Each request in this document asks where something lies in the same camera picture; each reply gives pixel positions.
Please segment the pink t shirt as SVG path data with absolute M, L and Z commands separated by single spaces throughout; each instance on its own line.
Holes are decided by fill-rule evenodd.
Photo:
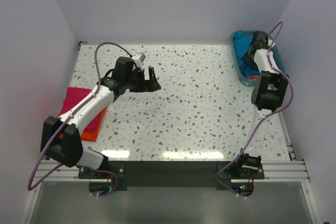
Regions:
M 66 101 L 66 103 L 70 103 L 71 106 L 74 107 L 90 93 L 91 93 L 90 89 L 68 87 L 64 100 Z

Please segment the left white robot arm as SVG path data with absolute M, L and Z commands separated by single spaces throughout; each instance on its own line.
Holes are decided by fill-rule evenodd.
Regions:
M 81 134 L 104 108 L 127 90 L 154 92 L 161 89 L 153 67 L 148 68 L 149 79 L 145 79 L 144 60 L 144 53 L 118 58 L 115 68 L 109 70 L 76 106 L 58 118 L 48 117 L 43 124 L 42 154 L 67 167 L 90 168 L 97 178 L 105 177 L 109 171 L 108 158 L 99 152 L 85 150 Z

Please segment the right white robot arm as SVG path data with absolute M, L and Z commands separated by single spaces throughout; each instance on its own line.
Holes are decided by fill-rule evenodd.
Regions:
M 232 165 L 237 177 L 246 178 L 262 169 L 263 141 L 272 117 L 281 110 L 289 81 L 284 76 L 275 43 L 266 32 L 242 32 L 242 35 L 248 39 L 242 53 L 238 52 L 238 37 L 232 38 L 234 56 L 259 73 L 251 94 L 253 119 L 248 139 Z

